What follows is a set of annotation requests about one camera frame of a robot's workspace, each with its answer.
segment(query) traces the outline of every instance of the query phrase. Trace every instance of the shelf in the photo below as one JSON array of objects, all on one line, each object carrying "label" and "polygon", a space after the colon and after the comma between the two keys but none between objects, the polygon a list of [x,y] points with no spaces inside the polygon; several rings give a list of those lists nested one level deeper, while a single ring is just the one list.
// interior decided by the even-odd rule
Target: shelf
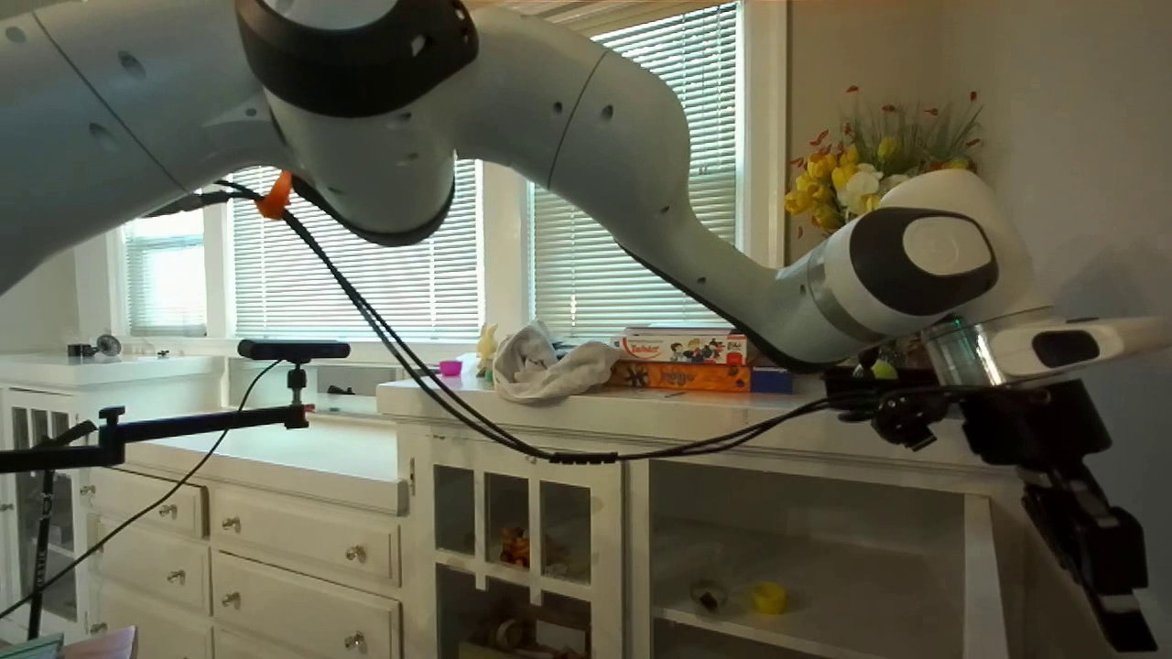
[{"label": "shelf", "polygon": [[[749,564],[730,560],[738,569],[711,579],[730,595],[721,612],[698,612],[687,599],[691,586],[678,584],[658,591],[673,599],[654,606],[654,619],[836,659],[946,659],[962,651],[962,606],[951,596],[938,558],[813,540],[774,540],[769,553],[769,560]],[[788,591],[782,615],[745,612],[743,599],[758,584]]]},{"label": "shelf", "polygon": [[476,560],[470,553],[437,548],[437,564],[448,569],[448,571],[457,571],[457,575],[528,586],[528,591],[543,591],[543,595],[557,595],[557,596],[572,596],[572,599],[590,599],[592,596],[590,584],[567,584],[567,579],[557,579],[557,575],[535,575],[535,571],[524,571],[524,569],[511,569],[511,564]]}]

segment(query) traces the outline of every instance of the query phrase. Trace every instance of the cardboard box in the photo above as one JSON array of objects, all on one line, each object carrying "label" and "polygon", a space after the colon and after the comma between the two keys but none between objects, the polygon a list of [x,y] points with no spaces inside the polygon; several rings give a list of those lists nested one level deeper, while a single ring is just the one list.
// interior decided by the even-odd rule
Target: cardboard box
[{"label": "cardboard box", "polygon": [[651,391],[749,391],[745,363],[628,363],[620,360],[606,388]]},{"label": "cardboard box", "polygon": [[620,352],[632,363],[745,363],[745,336],[730,327],[625,327]]}]

